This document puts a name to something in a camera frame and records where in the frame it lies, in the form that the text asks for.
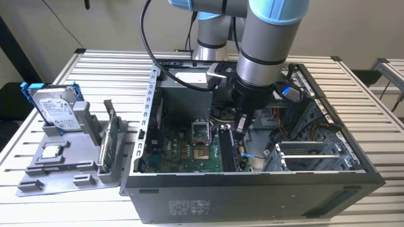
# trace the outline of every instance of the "hard drive label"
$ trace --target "hard drive label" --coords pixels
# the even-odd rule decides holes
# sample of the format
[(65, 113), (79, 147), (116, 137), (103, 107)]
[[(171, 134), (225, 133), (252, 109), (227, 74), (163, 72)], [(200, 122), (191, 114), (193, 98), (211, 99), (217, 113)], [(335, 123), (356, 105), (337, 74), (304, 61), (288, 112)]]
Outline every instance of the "hard drive label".
[(45, 114), (55, 126), (63, 130), (80, 130), (80, 125), (69, 103), (63, 99), (44, 98), (40, 100)]

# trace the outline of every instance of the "sticker label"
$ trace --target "sticker label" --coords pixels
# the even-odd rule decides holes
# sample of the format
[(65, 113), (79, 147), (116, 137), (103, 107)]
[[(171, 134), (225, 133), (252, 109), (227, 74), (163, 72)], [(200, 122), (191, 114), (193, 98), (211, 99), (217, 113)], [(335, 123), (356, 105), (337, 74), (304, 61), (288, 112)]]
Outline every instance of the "sticker label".
[(63, 130), (80, 130), (80, 125), (71, 110), (69, 103), (60, 98), (44, 98), (40, 103), (49, 117), (49, 121)]
[(207, 74), (204, 72), (177, 72), (176, 78), (187, 83), (205, 84)]
[(169, 200), (169, 214), (207, 215), (209, 213), (211, 200)]

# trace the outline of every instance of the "motherboard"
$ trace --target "motherboard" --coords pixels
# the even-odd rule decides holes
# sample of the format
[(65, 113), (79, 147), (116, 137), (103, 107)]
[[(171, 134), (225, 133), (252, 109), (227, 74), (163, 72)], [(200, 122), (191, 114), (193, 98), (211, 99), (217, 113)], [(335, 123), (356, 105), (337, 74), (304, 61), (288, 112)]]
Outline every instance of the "motherboard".
[[(199, 128), (197, 134), (204, 137), (201, 131)], [(163, 151), (149, 154), (148, 172), (220, 173), (227, 172), (227, 165), (233, 162), (237, 162), (233, 165), (237, 167), (235, 171), (249, 171), (248, 159), (240, 155), (240, 151), (244, 151), (243, 141), (220, 141), (220, 132), (223, 133), (220, 128), (211, 127), (208, 123), (209, 139), (204, 141), (207, 143), (196, 143), (192, 127), (165, 125)], [(221, 148), (227, 147), (227, 144), (235, 149), (224, 152)]]

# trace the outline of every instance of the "cpu chip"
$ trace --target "cpu chip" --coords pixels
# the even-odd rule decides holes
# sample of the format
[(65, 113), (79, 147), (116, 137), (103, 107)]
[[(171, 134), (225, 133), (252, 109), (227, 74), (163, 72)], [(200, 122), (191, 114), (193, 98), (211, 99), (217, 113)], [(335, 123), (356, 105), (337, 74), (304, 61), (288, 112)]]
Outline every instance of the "cpu chip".
[(209, 147), (197, 146), (193, 147), (193, 159), (209, 159)]

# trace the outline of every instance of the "blue latch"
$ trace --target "blue latch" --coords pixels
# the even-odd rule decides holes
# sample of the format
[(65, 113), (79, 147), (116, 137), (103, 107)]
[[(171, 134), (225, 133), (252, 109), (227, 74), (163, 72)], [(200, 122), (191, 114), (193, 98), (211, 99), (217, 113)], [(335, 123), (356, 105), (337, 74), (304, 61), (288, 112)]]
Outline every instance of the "blue latch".
[(29, 93), (28, 93), (28, 84), (27, 84), (27, 82), (24, 82), (24, 83), (20, 85), (20, 88), (21, 88), (21, 92), (23, 92), (23, 94), (24, 94), (24, 96), (25, 96), (28, 102), (29, 102), (31, 104), (33, 104), (33, 100), (32, 100), (31, 95), (29, 95)]
[(32, 90), (39, 90), (39, 89), (43, 89), (45, 86), (44, 83), (37, 83), (37, 84), (31, 84), (28, 89), (32, 89)]
[(73, 81), (71, 83), (71, 86), (73, 87), (73, 89), (76, 91), (79, 101), (84, 101), (84, 97), (83, 97), (83, 94), (81, 94), (80, 86), (79, 86), (79, 84), (76, 84), (76, 81)]

